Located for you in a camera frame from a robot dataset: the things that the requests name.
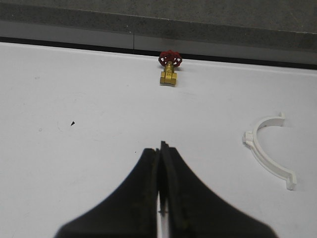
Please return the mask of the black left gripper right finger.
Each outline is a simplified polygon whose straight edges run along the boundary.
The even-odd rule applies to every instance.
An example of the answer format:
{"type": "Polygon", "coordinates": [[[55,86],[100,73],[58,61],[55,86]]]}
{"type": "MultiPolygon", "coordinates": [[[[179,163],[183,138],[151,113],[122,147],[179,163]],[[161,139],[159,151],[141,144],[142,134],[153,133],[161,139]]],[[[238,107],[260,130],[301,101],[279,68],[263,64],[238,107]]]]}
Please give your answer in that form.
{"type": "Polygon", "coordinates": [[[266,224],[211,191],[187,166],[176,148],[161,142],[172,238],[274,238],[266,224]]]}

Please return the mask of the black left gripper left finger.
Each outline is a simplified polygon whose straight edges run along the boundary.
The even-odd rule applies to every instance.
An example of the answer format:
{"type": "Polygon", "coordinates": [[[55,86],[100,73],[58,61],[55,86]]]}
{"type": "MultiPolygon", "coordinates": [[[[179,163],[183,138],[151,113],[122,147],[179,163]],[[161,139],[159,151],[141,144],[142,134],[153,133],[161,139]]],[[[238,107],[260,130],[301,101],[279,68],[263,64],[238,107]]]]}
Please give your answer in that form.
{"type": "Polygon", "coordinates": [[[145,149],[124,182],[92,210],[62,226],[58,238],[155,238],[159,152],[145,149]]]}

